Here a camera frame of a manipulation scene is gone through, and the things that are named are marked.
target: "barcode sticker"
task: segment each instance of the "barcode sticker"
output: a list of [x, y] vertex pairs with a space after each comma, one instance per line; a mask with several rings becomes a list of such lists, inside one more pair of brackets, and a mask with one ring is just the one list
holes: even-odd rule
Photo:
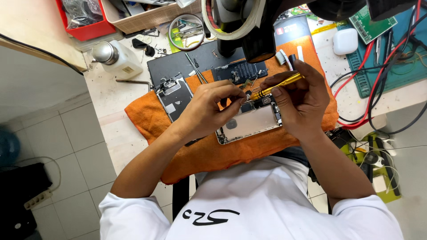
[[125, 71], [125, 72], [127, 72], [127, 73], [131, 73], [131, 72], [134, 71], [131, 67], [125, 67], [122, 70]]

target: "gold screwdriver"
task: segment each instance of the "gold screwdriver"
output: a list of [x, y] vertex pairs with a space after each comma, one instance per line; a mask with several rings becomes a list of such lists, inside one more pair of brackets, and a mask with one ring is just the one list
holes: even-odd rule
[[293, 82], [298, 81], [298, 80], [303, 79], [303, 78], [304, 78], [304, 76], [301, 75], [301, 73], [294, 74], [294, 75], [288, 77], [287, 79], [283, 80], [281, 83], [277, 84], [276, 86], [272, 86], [272, 87], [266, 88], [264, 90], [261, 90], [261, 91], [255, 93], [249, 99], [250, 100], [257, 100], [259, 98], [262, 98], [265, 95], [270, 94], [271, 90], [275, 87], [284, 87], [290, 83], [293, 83]]

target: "white desk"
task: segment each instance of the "white desk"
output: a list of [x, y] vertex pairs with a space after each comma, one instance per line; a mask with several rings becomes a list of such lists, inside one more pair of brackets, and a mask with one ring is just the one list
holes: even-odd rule
[[[310, 30], [322, 26], [317, 26], [317, 21], [311, 19], [308, 21]], [[314, 46], [325, 71], [326, 79], [330, 84], [342, 74], [350, 71], [348, 62], [344, 59], [345, 56], [337, 56], [333, 53], [332, 37], [336, 32], [337, 29], [332, 29], [313, 35]], [[144, 51], [131, 47], [131, 39], [123, 39], [120, 42], [130, 47], [137, 57], [142, 59]], [[160, 34], [159, 37], [153, 38], [150, 45], [155, 46], [156, 44], [157, 48], [166, 48], [167, 53], [171, 53], [166, 36]], [[149, 87], [146, 84], [118, 83], [114, 76], [103, 70], [100, 63], [92, 63], [89, 54], [84, 53], [84, 57], [89, 66], [89, 71], [85, 72], [86, 83], [114, 169], [118, 175], [138, 153], [148, 146], [147, 141], [129, 120], [124, 108], [135, 99], [148, 93]], [[136, 76], [135, 80], [148, 80], [150, 78], [146, 62], [152, 59], [154, 57], [143, 57], [144, 71]], [[336, 91], [338, 85], [332, 89], [333, 92]], [[427, 79], [384, 93], [372, 111], [372, 115], [378, 116], [424, 102], [427, 100], [426, 89]], [[337, 96], [338, 112], [347, 119], [358, 118], [365, 112], [367, 101], [367, 98], [361, 99], [359, 97], [356, 85], [350, 82]]]

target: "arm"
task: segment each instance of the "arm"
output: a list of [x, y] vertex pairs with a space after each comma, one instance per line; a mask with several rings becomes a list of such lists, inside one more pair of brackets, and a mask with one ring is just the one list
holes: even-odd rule
[[[232, 103], [225, 107], [227, 98]], [[181, 116], [119, 174], [111, 193], [120, 198], [150, 196], [173, 156], [191, 140], [216, 131], [246, 100], [245, 93], [228, 80], [201, 85]]]
[[[295, 67], [304, 77], [286, 88], [307, 91], [303, 103], [294, 106], [285, 88], [274, 88], [272, 94], [282, 115], [284, 128], [301, 143], [316, 177], [328, 195], [331, 207], [342, 199], [359, 199], [375, 195], [372, 184], [321, 129], [329, 95], [323, 76], [310, 65], [296, 60]], [[267, 78], [261, 89], [273, 86], [293, 72], [283, 72]]]

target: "tile floor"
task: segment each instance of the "tile floor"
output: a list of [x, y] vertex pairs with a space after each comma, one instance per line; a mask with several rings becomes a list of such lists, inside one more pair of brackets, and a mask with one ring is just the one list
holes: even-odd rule
[[[116, 179], [116, 173], [105, 144], [94, 106], [82, 101], [8, 126], [21, 142], [18, 165], [41, 161], [54, 188], [59, 182], [57, 166], [48, 159], [22, 161], [47, 156], [61, 169], [61, 185], [53, 196], [34, 209], [37, 229], [43, 240], [98, 240], [101, 212], [98, 204]], [[169, 221], [172, 221], [172, 186], [158, 183], [153, 195]], [[194, 175], [190, 176], [189, 198], [196, 191]], [[310, 202], [322, 213], [328, 212], [326, 194], [311, 180]]]

